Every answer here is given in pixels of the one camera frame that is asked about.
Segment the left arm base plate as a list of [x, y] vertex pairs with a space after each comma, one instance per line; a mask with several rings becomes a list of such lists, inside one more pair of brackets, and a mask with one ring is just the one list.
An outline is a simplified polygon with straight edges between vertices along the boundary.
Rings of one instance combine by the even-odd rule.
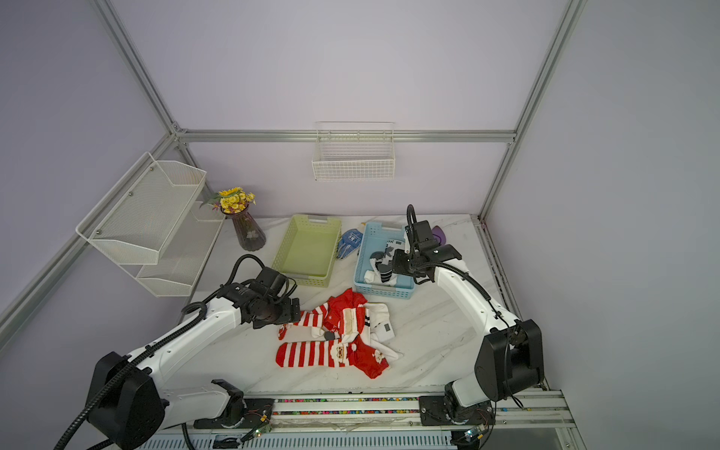
[[272, 417], [275, 399], [230, 399], [219, 417], [198, 419], [195, 429], [257, 429]]

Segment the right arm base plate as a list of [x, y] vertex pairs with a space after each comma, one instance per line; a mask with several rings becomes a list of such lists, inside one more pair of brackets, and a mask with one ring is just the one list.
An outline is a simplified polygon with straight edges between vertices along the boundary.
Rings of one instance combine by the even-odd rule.
[[496, 422], [492, 403], [461, 406], [448, 395], [418, 398], [420, 421], [423, 426], [490, 426]]

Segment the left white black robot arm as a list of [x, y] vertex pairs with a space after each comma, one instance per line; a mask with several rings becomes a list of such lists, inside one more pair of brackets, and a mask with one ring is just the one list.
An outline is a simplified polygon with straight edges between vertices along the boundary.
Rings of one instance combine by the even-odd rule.
[[215, 378], [190, 388], [168, 388], [174, 375], [210, 344], [243, 324], [255, 329], [295, 323], [301, 315], [296, 280], [266, 265], [253, 279], [228, 280], [206, 299], [182, 309], [185, 321], [128, 354], [109, 352], [95, 366], [84, 408], [63, 432], [64, 449], [85, 423], [105, 436], [98, 447], [136, 449], [157, 431], [201, 420], [234, 429], [249, 415], [244, 392]]

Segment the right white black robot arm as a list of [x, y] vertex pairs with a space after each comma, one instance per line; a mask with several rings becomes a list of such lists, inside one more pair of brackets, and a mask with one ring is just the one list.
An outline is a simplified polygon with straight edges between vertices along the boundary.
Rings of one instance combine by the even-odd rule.
[[472, 373], [444, 388], [442, 408], [451, 423], [465, 423], [477, 408], [515, 399], [517, 393], [545, 381], [542, 331], [521, 320], [477, 281], [450, 244], [440, 244], [426, 220], [406, 209], [403, 249], [394, 252], [392, 271], [419, 284], [434, 283], [455, 301], [482, 343]]

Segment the plain white sock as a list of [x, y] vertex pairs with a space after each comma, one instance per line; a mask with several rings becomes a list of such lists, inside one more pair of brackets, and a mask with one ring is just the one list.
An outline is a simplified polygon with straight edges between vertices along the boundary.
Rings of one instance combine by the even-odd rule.
[[364, 282], [367, 284], [382, 284], [382, 277], [373, 270], [367, 270], [364, 274]]

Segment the red snowflake sock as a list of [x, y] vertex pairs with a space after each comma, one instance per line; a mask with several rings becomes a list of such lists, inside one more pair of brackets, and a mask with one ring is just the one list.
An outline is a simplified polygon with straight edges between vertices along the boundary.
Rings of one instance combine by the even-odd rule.
[[322, 327], [343, 343], [353, 342], [366, 327], [366, 305], [368, 300], [353, 289], [331, 297], [324, 304]]

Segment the white grey sport sock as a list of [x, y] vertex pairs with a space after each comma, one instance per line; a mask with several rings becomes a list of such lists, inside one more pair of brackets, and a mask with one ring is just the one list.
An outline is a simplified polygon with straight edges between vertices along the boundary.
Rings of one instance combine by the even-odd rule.
[[386, 246], [382, 251], [375, 251], [369, 258], [370, 270], [375, 271], [382, 277], [382, 285], [387, 287], [395, 287], [398, 282], [398, 275], [392, 271], [392, 260], [394, 252], [397, 249], [404, 249], [404, 242], [398, 239], [391, 239], [386, 242]]

